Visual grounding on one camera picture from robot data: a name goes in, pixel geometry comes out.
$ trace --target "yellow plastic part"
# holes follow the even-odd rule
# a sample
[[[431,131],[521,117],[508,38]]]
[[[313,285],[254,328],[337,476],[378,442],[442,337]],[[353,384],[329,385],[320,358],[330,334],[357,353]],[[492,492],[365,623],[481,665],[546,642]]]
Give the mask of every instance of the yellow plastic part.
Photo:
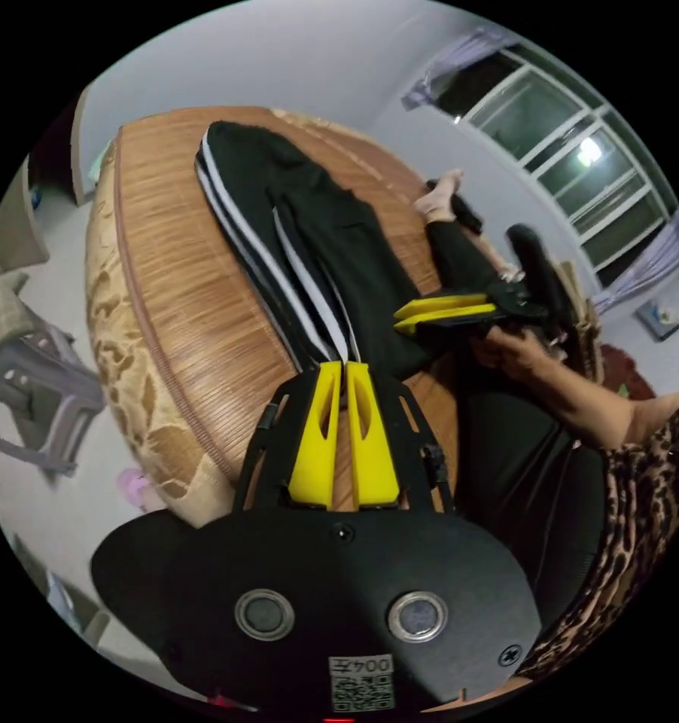
[[[393,505],[400,485],[366,364],[347,362],[346,388],[355,502],[358,507]]]
[[[481,314],[492,314],[498,308],[494,304],[478,304],[475,307],[454,307],[452,309],[441,309],[437,311],[427,311],[410,316],[408,319],[402,319],[394,325],[396,331],[407,336],[413,336],[416,331],[417,324],[421,322],[435,322],[439,319],[455,319],[460,316],[478,316]]]
[[[481,304],[487,304],[488,297],[486,294],[453,294],[452,296],[430,296],[422,299],[414,299],[405,304],[401,309],[394,313],[394,317],[398,321],[409,319],[411,316],[418,314],[427,314],[429,312],[444,311],[446,309],[460,309],[462,307],[477,307]]]
[[[302,433],[289,496],[302,505],[332,506],[342,362],[320,365],[315,394]]]

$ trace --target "hand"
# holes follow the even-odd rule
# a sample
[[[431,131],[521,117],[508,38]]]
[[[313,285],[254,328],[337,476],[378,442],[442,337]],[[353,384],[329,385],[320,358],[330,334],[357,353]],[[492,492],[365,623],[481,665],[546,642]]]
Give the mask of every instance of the hand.
[[[518,334],[509,334],[494,326],[484,339],[471,339],[470,347],[483,367],[500,369],[510,379],[520,382],[536,377],[550,360],[535,334],[527,328]]]

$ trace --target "window frame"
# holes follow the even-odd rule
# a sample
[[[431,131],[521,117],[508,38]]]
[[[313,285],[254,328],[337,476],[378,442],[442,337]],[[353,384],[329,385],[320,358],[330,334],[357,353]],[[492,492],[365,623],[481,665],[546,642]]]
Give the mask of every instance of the window frame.
[[[547,59],[549,61],[549,64],[556,65],[559,68],[559,71],[563,70],[562,66],[559,64],[559,62],[550,56],[549,54],[542,51],[542,49],[533,47],[532,45],[520,42],[518,45],[523,46],[527,50],[530,50],[532,53],[540,54],[543,56],[547,56]],[[497,55],[504,56],[508,58],[509,60],[514,61],[515,63],[518,63],[518,67],[511,72],[509,75],[507,75],[503,80],[501,80],[499,83],[497,83],[488,93],[485,94],[467,113],[462,117],[463,121],[467,121],[468,123],[471,123],[474,117],[476,117],[480,111],[483,110],[492,100],[497,98],[501,93],[503,93],[508,88],[511,88],[514,84],[516,84],[518,81],[521,81],[524,77],[527,75],[533,74],[547,82],[549,85],[553,86],[556,90],[558,90],[560,93],[563,93],[567,98],[569,98],[575,105],[578,106],[580,109],[577,113],[575,113],[571,118],[568,118],[564,123],[562,123],[560,126],[558,126],[555,130],[553,130],[551,133],[549,133],[547,136],[545,136],[541,141],[539,141],[534,148],[532,148],[528,153],[525,154],[520,159],[516,159],[511,153],[506,151],[501,146],[500,149],[504,153],[507,154],[507,156],[512,160],[513,164],[516,166],[519,166],[520,170],[522,170],[526,175],[528,175],[530,178],[532,178],[538,185],[542,187],[542,184],[540,183],[540,177],[548,171],[550,168],[553,168],[557,163],[561,162],[564,158],[566,158],[570,153],[575,150],[580,143],[586,139],[592,136],[594,133],[597,133],[598,131],[602,131],[607,135],[607,137],[610,139],[610,141],[616,146],[618,152],[620,152],[623,156],[626,157],[626,159],[631,164],[631,169],[627,172],[625,172],[620,178],[616,179],[609,187],[604,188],[602,191],[599,191],[586,205],[585,210],[592,208],[596,203],[602,201],[609,193],[612,193],[617,188],[622,185],[622,183],[628,178],[630,178],[630,175],[632,173],[635,173],[638,175],[638,177],[642,180],[643,186],[641,189],[633,193],[633,195],[626,199],[620,206],[613,209],[611,212],[606,214],[605,217],[603,217],[598,223],[596,223],[593,227],[588,229],[587,232],[581,234],[577,232],[577,229],[575,228],[574,220],[578,216],[580,216],[580,211],[583,209],[578,209],[574,214],[568,214],[565,212],[565,210],[560,206],[560,204],[556,201],[556,198],[548,192],[549,198],[552,200],[553,203],[555,203],[558,208],[560,209],[561,213],[565,218],[568,219],[568,222],[571,224],[575,231],[576,235],[576,241],[580,249],[583,250],[584,253],[586,253],[586,257],[590,259],[590,256],[585,252],[584,245],[589,242],[597,233],[600,233],[603,231],[608,225],[616,221],[618,218],[620,218],[623,214],[630,211],[637,203],[641,202],[647,195],[650,195],[653,200],[655,201],[655,205],[660,210],[660,216],[649,225],[647,229],[645,229],[641,234],[636,236],[635,238],[631,239],[627,244],[623,246],[622,249],[620,249],[618,252],[613,253],[612,255],[605,258],[600,263],[594,264],[592,261],[590,261],[591,268],[593,269],[593,272],[595,274],[596,279],[598,279],[598,283],[601,285],[601,287],[604,287],[604,283],[602,282],[601,278],[598,276],[598,273],[602,271],[607,266],[610,266],[613,262],[617,261],[619,258],[633,250],[634,247],[636,247],[638,244],[642,243],[644,239],[648,238],[649,234],[653,233],[656,229],[658,229],[660,226],[662,226],[665,223],[668,223],[671,219],[671,214],[673,213],[673,209],[668,208],[668,205],[665,203],[661,193],[659,192],[659,189],[655,186],[651,178],[649,177],[648,173],[646,172],[643,163],[636,157],[634,153],[631,152],[631,150],[628,148],[627,144],[621,139],[616,133],[616,131],[604,120],[604,117],[613,112],[617,118],[624,122],[623,118],[620,116],[620,114],[617,113],[617,111],[612,108],[612,106],[607,103],[600,94],[592,87],[589,87],[590,91],[592,91],[592,95],[598,97],[598,104],[595,105],[589,105],[586,101],[581,99],[576,93],[574,93],[570,88],[568,88],[566,85],[563,84],[562,81],[560,81],[557,78],[554,78],[550,73],[547,71],[539,68],[534,63],[532,63],[529,60],[526,60],[522,56],[514,53],[512,50],[509,49],[502,49],[497,52]],[[580,83],[584,83],[583,79],[578,77],[578,81]],[[552,143],[563,137],[564,134],[566,134],[569,130],[571,130],[573,127],[575,127],[579,122],[581,122],[584,118],[592,117],[594,121],[583,131],[578,133],[574,138],[572,138],[568,143],[566,143],[562,148],[560,148],[555,154],[553,154],[550,158],[545,160],[538,168],[533,169],[532,171],[528,171],[525,167],[533,161],[533,159],[536,158],[540,153],[545,151]],[[483,131],[482,127],[479,126],[473,126],[476,128],[476,130],[480,131],[488,137],[491,141],[493,141],[493,138],[488,136],[487,133]],[[639,145],[644,148],[643,142],[638,139]],[[650,152],[646,151],[646,155],[648,156],[647,160],[652,160],[652,156],[650,156]],[[665,179],[665,175],[663,175],[662,171],[660,171],[660,175],[662,179],[665,180],[666,185],[670,188],[670,184],[668,183],[668,180]],[[578,183],[582,180],[582,176],[579,176],[578,180],[574,180],[572,183]]]

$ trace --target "leopard print shirt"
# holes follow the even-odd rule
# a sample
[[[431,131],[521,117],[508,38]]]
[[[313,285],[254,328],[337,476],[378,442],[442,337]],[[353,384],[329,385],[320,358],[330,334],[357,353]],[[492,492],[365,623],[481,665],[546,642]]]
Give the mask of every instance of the leopard print shirt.
[[[648,579],[679,524],[679,409],[643,444],[606,450],[604,542],[572,607],[517,675],[538,680],[582,653]]]

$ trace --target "window pane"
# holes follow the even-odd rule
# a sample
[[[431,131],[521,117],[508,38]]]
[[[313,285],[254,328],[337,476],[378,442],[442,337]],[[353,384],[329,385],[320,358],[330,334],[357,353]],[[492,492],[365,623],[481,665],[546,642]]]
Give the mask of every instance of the window pane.
[[[579,110],[562,91],[529,73],[491,99],[470,122],[522,158]]]
[[[584,103],[591,108],[599,108],[604,101],[591,86],[573,72],[566,70],[560,60],[554,58],[550,53],[543,53],[524,45],[516,45],[508,48],[517,56],[520,56],[529,63],[532,63],[540,70],[545,71],[551,78],[555,78],[565,85],[568,90],[575,93]]]
[[[678,208],[676,196],[671,189],[671,184],[663,175],[660,166],[653,159],[645,145],[635,135],[631,127],[615,111],[605,116],[605,122],[613,129],[618,137],[626,144],[628,150],[633,153],[635,159],[643,170],[648,174],[650,182],[656,187],[668,210],[669,215]]]
[[[653,196],[648,194],[603,231],[583,244],[593,266],[602,264],[640,236],[662,213]]]
[[[645,185],[644,180],[635,173],[628,181],[610,193],[604,192],[590,208],[573,221],[578,233],[582,236],[600,223],[611,211],[625,203],[633,194]]]
[[[631,168],[628,157],[599,130],[561,158],[539,180],[565,213],[573,215]]]
[[[525,164],[525,170],[528,173],[533,173],[536,169],[540,168],[546,161],[552,158],[561,148],[564,148],[570,143],[573,138],[576,138],[584,130],[587,130],[590,126],[595,123],[595,118],[592,115],[587,115],[585,118],[579,120],[569,131],[562,135],[557,140],[553,141],[547,148],[544,148],[537,156],[530,159]]]
[[[610,286],[630,265],[653,243],[663,226],[653,229],[640,243],[617,258],[613,263],[598,271],[598,280],[603,288]]]
[[[459,72],[436,78],[431,92],[436,105],[452,116],[464,116],[500,81],[519,68],[519,63],[495,53]]]

